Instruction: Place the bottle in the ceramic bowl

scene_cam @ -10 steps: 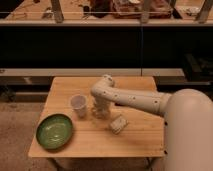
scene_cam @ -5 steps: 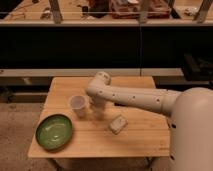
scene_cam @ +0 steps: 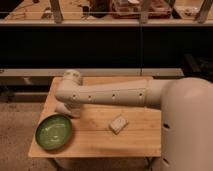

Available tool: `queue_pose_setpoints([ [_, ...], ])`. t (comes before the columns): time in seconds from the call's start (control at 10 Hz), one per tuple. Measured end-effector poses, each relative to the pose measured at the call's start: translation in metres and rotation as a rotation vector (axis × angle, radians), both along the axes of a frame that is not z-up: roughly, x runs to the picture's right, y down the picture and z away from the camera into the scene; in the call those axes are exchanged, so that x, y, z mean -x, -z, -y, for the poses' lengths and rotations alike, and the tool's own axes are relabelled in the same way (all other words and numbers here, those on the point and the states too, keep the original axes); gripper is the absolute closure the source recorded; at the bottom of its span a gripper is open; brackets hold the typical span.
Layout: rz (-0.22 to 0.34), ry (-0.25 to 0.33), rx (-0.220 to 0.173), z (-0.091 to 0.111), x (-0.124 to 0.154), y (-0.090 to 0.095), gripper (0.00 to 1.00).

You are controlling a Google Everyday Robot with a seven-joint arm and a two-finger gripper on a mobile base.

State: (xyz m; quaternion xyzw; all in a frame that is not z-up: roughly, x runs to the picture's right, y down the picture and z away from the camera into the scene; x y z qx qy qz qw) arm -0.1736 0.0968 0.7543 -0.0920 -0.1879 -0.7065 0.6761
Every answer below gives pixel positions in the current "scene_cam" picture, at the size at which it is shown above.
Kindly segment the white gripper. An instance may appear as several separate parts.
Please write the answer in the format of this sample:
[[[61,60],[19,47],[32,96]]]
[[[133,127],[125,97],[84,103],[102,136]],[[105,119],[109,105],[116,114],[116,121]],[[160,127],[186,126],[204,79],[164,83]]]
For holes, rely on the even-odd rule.
[[[55,111],[61,114],[69,115],[73,118],[79,118],[81,115],[81,107],[79,105],[66,104],[58,102]]]

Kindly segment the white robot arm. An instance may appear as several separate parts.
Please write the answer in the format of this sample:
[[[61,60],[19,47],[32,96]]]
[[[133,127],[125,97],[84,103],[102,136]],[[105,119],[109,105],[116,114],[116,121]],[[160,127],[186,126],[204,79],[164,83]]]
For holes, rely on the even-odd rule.
[[[85,85],[76,70],[64,73],[57,110],[69,115],[82,105],[119,106],[161,114],[162,171],[213,171],[213,83],[196,77],[139,79]]]

